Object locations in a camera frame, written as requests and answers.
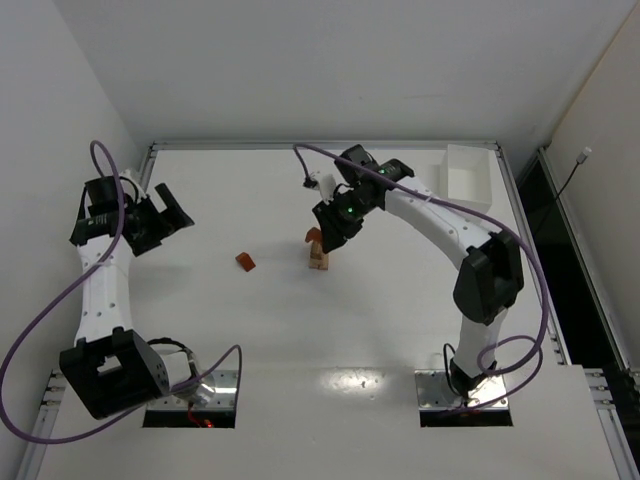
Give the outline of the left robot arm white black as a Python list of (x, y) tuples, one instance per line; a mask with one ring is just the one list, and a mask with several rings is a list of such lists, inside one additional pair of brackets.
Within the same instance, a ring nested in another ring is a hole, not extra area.
[(147, 195), (119, 200), (111, 176), (86, 182), (71, 234), (88, 277), (74, 345), (60, 353), (59, 367), (96, 419), (169, 392), (163, 360), (133, 327), (129, 268), (133, 258), (194, 222), (166, 184), (155, 190), (164, 210)]

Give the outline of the metal base plate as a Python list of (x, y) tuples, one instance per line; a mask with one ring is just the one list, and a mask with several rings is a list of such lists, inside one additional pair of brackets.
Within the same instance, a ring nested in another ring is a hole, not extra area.
[(214, 371), (185, 391), (151, 401), (147, 412), (182, 412), (192, 405), (196, 412), (232, 412), (238, 386), (237, 370)]
[(506, 397), (506, 386), (502, 376), (482, 380), (474, 389), (468, 391), (468, 399), (455, 394), (449, 388), (444, 369), (416, 370), (415, 384), (421, 412), (436, 413), (460, 407), (477, 411), (480, 410), (480, 404), (490, 400), (493, 400), (493, 403), (483, 407), (484, 411), (509, 411), (509, 400)]

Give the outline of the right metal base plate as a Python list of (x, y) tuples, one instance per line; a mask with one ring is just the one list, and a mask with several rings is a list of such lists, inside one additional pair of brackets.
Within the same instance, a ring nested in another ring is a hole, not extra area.
[(490, 400), (493, 400), (493, 403), (483, 407), (484, 411), (509, 411), (509, 400), (506, 397), (506, 386), (502, 376), (482, 380), (474, 389), (468, 391), (468, 399), (455, 394), (449, 388), (444, 369), (416, 370), (415, 384), (421, 412), (436, 413), (460, 407), (477, 411), (480, 410), (480, 404)]

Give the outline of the red small wood block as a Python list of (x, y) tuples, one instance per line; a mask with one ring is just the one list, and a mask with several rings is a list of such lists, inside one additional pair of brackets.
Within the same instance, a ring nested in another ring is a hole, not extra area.
[(323, 244), (323, 235), (322, 235), (321, 230), (319, 228), (317, 228), (317, 227), (310, 228), (306, 233), (305, 242), (306, 243), (314, 243), (314, 244), (322, 245)]

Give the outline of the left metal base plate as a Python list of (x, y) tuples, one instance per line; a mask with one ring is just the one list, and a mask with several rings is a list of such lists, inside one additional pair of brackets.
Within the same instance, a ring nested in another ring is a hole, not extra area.
[(237, 370), (214, 371), (185, 391), (151, 401), (147, 412), (182, 412), (192, 405), (196, 412), (232, 412), (238, 386)]

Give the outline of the white perforated box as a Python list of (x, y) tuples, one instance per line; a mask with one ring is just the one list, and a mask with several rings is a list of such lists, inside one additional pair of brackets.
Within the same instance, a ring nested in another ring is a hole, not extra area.
[(483, 148), (449, 144), (439, 170), (439, 196), (487, 214), (492, 206), (491, 155)]

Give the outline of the red arch wood block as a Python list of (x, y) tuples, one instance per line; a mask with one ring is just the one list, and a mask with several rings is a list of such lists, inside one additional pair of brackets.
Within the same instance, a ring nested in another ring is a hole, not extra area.
[(256, 267), (254, 260), (247, 252), (239, 253), (235, 260), (245, 272), (250, 272)]

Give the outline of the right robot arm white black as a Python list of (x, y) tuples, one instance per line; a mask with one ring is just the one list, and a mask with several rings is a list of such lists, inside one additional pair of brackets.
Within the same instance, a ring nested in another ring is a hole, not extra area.
[(380, 209), (406, 222), (450, 260), (458, 275), (453, 301), (462, 314), (458, 347), (448, 363), (449, 386), (462, 398), (496, 369), (489, 347), (496, 344), (508, 310), (524, 287), (521, 255), (506, 231), (490, 231), (439, 204), (414, 171), (398, 159), (378, 163), (362, 146), (338, 155), (345, 180), (305, 176), (304, 187), (319, 191), (312, 210), (330, 253), (353, 238), (364, 218)]

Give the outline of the light wood rectangular block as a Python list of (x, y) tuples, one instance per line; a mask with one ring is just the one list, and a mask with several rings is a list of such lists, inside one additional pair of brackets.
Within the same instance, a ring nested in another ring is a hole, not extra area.
[(329, 255), (322, 254), (320, 259), (320, 270), (327, 271), (329, 269)]

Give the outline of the long light wood block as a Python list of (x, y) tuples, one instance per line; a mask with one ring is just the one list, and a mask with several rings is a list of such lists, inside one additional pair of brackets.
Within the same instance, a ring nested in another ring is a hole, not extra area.
[(317, 270), (325, 270), (325, 254), (319, 243), (312, 243), (309, 254), (309, 267)]

